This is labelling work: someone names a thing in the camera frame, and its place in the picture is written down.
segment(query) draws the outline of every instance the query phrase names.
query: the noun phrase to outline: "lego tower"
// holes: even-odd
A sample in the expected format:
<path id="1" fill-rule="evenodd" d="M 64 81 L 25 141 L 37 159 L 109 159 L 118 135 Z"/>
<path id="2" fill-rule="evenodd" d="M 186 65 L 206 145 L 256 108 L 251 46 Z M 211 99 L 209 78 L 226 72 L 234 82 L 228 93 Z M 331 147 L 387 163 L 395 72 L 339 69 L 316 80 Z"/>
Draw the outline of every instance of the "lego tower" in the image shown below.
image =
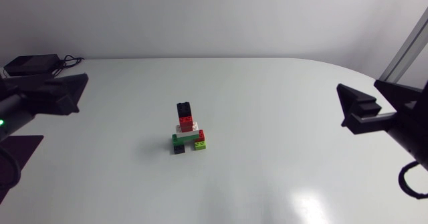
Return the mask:
<path id="1" fill-rule="evenodd" d="M 205 145 L 205 136 L 203 130 L 199 130 L 198 123 L 193 122 L 190 104 L 188 102 L 178 103 L 177 112 L 179 113 L 180 124 L 175 127 L 173 134 L 174 153 L 181 154 L 185 152 L 185 142 L 194 140 L 195 150 L 203 150 Z"/>

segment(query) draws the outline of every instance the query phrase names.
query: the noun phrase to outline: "white table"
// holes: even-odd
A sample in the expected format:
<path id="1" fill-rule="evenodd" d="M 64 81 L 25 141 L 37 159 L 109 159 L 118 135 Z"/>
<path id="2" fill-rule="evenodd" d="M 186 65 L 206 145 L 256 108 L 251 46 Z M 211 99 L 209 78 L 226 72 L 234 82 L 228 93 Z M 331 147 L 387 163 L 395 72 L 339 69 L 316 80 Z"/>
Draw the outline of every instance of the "white table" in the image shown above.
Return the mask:
<path id="1" fill-rule="evenodd" d="M 43 134 L 0 206 L 8 223 L 427 223 L 404 194 L 412 161 L 384 132 L 342 128 L 336 86 L 374 80 L 297 59 L 87 60 L 79 114 L 37 116 Z M 176 103 L 189 101 L 207 149 L 172 154 Z M 427 191 L 428 175 L 408 181 Z"/>

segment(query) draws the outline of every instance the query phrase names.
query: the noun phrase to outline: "green lego brick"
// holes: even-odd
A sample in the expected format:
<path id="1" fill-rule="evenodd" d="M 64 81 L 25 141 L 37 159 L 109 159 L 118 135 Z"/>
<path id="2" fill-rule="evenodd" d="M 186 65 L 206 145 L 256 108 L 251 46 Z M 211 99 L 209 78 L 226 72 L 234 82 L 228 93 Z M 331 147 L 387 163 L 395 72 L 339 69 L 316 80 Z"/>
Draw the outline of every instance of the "green lego brick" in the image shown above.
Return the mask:
<path id="1" fill-rule="evenodd" d="M 180 138 L 177 138 L 177 140 L 179 142 L 184 142 L 184 141 L 188 141 L 188 140 L 196 140 L 197 138 L 199 138 L 199 133 L 192 135 L 192 136 L 180 137 Z"/>
<path id="2" fill-rule="evenodd" d="M 199 142 L 195 142 L 195 150 L 203 150 L 206 149 L 207 145 L 205 144 L 205 140 L 204 141 L 199 141 Z"/>
<path id="3" fill-rule="evenodd" d="M 173 146 L 180 146 L 180 145 L 183 145 L 183 141 L 180 141 L 177 138 L 177 135 L 173 134 Z"/>

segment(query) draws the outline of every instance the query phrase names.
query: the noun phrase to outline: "power adapter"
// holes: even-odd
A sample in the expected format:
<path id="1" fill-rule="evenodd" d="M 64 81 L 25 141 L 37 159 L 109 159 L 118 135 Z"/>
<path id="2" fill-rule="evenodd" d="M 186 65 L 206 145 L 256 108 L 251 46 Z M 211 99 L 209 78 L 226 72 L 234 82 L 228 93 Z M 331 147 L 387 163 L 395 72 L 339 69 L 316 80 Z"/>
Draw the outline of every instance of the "power adapter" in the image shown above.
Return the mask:
<path id="1" fill-rule="evenodd" d="M 61 64 L 62 60 L 56 54 L 29 55 L 15 58 L 4 69 L 10 76 L 29 76 L 51 74 Z"/>

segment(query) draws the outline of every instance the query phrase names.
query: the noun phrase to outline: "black cable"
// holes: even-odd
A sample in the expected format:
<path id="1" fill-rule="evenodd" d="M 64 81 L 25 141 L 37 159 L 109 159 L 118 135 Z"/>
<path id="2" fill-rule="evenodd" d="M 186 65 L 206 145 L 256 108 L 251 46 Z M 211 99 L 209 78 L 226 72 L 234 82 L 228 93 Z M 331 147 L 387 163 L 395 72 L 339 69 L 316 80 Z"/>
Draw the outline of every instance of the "black cable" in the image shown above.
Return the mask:
<path id="1" fill-rule="evenodd" d="M 53 71 L 53 76 L 58 76 L 62 70 L 66 69 L 66 68 L 72 68 L 78 64 L 80 64 L 82 62 L 82 60 L 84 60 L 84 58 L 75 58 L 72 55 L 68 54 L 64 57 L 64 59 L 61 61 L 60 65 L 58 66 L 58 68 L 56 70 Z M 68 64 L 68 62 L 70 61 L 75 61 L 74 64 Z"/>
<path id="2" fill-rule="evenodd" d="M 414 197 L 416 199 L 426 199 L 428 198 L 428 194 L 421 194 L 414 191 L 412 188 L 410 188 L 406 182 L 406 179 L 404 178 L 404 174 L 411 168 L 417 166 L 419 163 L 417 161 L 413 161 L 406 166 L 404 166 L 399 174 L 399 185 L 401 190 L 403 190 L 406 194 L 408 194 L 411 197 Z"/>
<path id="3" fill-rule="evenodd" d="M 0 155 L 9 162 L 13 168 L 13 178 L 9 183 L 0 183 L 0 190 L 10 189 L 18 184 L 21 179 L 21 167 L 13 156 L 11 156 L 4 148 L 0 147 Z"/>

